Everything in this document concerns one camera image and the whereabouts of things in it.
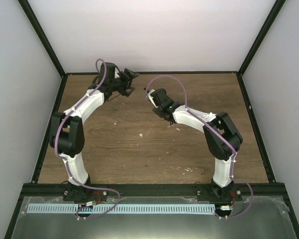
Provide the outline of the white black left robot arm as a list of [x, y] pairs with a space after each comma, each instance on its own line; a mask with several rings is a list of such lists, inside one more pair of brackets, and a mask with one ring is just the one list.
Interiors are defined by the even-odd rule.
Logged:
[[63, 112], [55, 112], [51, 117], [49, 144], [54, 148], [55, 155], [62, 159], [68, 174], [68, 181], [77, 185], [74, 195], [80, 201], [87, 201], [92, 195], [88, 186], [87, 173], [82, 150], [85, 144], [84, 123], [91, 114], [102, 106], [113, 93], [129, 97], [135, 90], [132, 81], [139, 73], [128, 68], [121, 71], [110, 62], [98, 59], [96, 67], [99, 75], [95, 77], [83, 97]]

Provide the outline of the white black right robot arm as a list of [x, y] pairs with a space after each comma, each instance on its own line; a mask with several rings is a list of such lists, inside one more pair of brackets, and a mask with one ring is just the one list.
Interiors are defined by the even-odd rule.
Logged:
[[147, 90], [153, 112], [170, 124], [183, 124], [204, 133], [208, 149], [215, 158], [211, 194], [218, 201], [229, 195], [236, 156], [242, 136], [227, 113], [204, 113], [173, 101], [165, 89]]

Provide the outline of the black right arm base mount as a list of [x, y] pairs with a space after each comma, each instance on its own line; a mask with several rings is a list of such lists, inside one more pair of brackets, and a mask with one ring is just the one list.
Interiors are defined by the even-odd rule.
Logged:
[[235, 201], [242, 200], [242, 196], [237, 194], [237, 191], [239, 189], [233, 182], [231, 182], [224, 188], [221, 188], [214, 183], [194, 185], [197, 199], [199, 201], [229, 202], [232, 199], [234, 199]]

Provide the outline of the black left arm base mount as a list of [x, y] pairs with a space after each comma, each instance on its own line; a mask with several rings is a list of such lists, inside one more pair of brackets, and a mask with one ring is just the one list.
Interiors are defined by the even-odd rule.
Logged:
[[65, 182], [65, 190], [63, 195], [64, 201], [72, 201], [77, 203], [96, 201], [102, 202], [107, 199], [107, 192], [103, 193], [100, 190], [91, 190], [82, 186], [73, 185], [70, 182]]

